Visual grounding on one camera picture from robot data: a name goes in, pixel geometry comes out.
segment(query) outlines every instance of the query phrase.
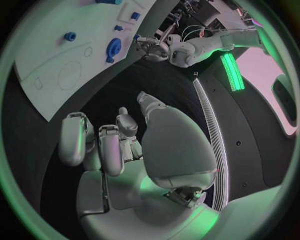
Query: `white led strip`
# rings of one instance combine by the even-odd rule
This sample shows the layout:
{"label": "white led strip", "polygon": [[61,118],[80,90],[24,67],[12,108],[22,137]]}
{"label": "white led strip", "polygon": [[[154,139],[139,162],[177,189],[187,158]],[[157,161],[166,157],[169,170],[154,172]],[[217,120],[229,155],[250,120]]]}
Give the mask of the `white led strip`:
{"label": "white led strip", "polygon": [[218,169],[214,182],[212,208],[221,212],[228,203],[229,195],[229,175],[226,149],[215,112],[198,78],[193,81],[193,85],[203,108]]}

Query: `robotic arm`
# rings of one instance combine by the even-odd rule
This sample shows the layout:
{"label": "robotic arm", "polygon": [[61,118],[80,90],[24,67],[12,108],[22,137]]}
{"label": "robotic arm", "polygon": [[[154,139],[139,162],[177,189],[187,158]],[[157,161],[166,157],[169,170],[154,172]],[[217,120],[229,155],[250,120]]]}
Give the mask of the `robotic arm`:
{"label": "robotic arm", "polygon": [[197,37],[181,41],[176,34],[168,36],[167,44],[155,38],[135,38],[145,58],[160,62],[168,60],[172,65],[188,68],[209,58],[216,51],[230,51],[235,47],[258,47],[265,49],[256,30],[224,30],[210,37]]}

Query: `black floor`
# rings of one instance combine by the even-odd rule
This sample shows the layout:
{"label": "black floor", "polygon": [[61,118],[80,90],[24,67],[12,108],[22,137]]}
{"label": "black floor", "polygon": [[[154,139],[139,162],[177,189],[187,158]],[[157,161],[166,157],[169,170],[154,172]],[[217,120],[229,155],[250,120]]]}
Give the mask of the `black floor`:
{"label": "black floor", "polygon": [[[118,109],[126,107],[138,123],[140,141],[146,129],[145,119],[136,101],[140,91],[151,94],[167,105],[190,116],[204,131],[209,132],[205,117],[188,75],[167,62],[153,63],[141,60],[102,88],[81,110],[96,127],[114,124]],[[70,239],[86,239],[76,215],[76,191],[84,169],[64,166],[57,149],[49,162],[42,188],[41,215],[60,233]],[[206,204],[212,204],[212,189],[208,190]]]}

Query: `green led light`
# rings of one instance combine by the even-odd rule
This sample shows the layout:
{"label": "green led light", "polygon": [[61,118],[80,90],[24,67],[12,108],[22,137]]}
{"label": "green led light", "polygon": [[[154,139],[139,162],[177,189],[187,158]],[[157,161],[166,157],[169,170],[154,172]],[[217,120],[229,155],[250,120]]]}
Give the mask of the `green led light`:
{"label": "green led light", "polygon": [[232,53],[223,54],[221,60],[226,70],[231,90],[234,92],[245,89],[239,66]]}

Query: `green light strip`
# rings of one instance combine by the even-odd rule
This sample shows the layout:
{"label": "green light strip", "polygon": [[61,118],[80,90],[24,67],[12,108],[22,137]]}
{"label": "green light strip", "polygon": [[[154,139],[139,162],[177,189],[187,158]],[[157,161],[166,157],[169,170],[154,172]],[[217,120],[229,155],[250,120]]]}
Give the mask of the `green light strip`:
{"label": "green light strip", "polygon": [[245,89],[239,66],[232,53],[223,54],[221,60],[226,70],[231,90],[234,92]]}

